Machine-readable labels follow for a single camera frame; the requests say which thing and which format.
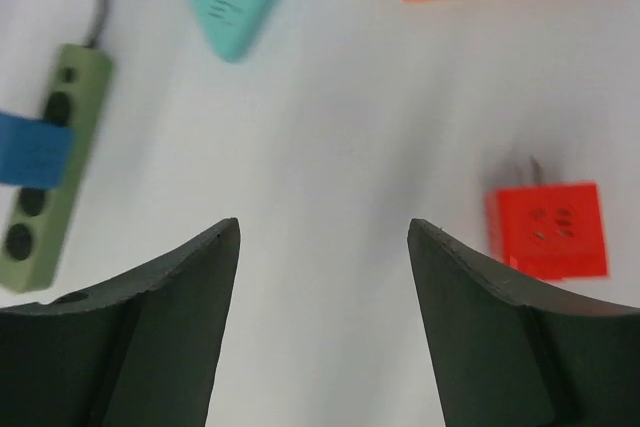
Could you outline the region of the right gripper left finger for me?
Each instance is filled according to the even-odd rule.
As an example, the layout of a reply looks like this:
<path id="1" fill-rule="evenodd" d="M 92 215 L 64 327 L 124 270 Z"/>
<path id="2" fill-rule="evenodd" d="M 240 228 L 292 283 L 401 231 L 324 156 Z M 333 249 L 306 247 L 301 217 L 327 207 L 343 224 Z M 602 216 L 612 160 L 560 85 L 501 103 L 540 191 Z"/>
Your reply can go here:
<path id="1" fill-rule="evenodd" d="M 1 312 L 5 426 L 202 426 L 240 250 L 234 218 L 123 274 Z"/>

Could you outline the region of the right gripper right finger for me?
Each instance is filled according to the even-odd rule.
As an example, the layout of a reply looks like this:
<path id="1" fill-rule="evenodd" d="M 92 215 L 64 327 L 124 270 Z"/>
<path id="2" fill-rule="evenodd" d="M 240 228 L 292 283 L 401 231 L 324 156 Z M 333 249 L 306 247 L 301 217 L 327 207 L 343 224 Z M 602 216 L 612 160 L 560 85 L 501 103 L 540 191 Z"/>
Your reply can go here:
<path id="1" fill-rule="evenodd" d="M 638 424 L 636 308 L 529 277 L 421 219 L 407 240 L 447 425 Z"/>

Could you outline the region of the red cube plug adapter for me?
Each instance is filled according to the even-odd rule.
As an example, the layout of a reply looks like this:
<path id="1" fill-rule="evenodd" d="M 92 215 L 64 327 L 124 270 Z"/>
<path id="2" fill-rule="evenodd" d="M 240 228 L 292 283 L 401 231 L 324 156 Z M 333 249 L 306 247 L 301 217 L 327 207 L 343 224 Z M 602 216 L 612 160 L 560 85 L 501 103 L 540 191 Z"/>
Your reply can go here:
<path id="1" fill-rule="evenodd" d="M 607 278 L 598 185 L 548 183 L 536 159 L 531 168 L 532 184 L 495 188 L 485 195 L 491 256 L 543 281 Z"/>

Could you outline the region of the green power strip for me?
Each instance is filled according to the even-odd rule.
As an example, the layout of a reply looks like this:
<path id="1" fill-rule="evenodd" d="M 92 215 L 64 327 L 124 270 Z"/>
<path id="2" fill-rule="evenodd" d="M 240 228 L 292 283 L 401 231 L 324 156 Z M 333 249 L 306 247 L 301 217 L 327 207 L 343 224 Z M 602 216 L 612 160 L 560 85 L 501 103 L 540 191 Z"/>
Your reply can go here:
<path id="1" fill-rule="evenodd" d="M 1 181 L 18 189 L 1 235 L 1 284 L 12 292 L 53 283 L 112 71 L 103 51 L 65 44 L 40 117 L 1 116 Z"/>

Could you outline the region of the blue cube plug adapter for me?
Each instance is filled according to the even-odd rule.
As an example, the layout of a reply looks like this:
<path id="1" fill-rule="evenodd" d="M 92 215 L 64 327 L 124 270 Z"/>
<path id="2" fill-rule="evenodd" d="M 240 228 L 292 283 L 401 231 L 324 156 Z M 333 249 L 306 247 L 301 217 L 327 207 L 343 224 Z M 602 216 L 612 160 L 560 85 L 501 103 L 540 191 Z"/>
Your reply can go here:
<path id="1" fill-rule="evenodd" d="M 44 190 L 58 187 L 72 151 L 73 130 L 4 112 L 0 125 L 1 183 Z"/>

